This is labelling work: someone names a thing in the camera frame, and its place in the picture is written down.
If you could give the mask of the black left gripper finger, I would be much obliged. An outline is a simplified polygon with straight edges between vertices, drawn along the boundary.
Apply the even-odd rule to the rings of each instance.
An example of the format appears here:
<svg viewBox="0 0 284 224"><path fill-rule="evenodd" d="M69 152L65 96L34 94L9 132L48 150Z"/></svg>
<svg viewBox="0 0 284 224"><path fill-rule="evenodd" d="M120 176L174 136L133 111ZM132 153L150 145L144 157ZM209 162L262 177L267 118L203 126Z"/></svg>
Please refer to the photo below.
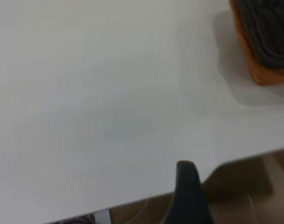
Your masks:
<svg viewBox="0 0 284 224"><path fill-rule="evenodd" d="M198 170L191 161L177 162L176 187L165 224L213 224Z"/></svg>

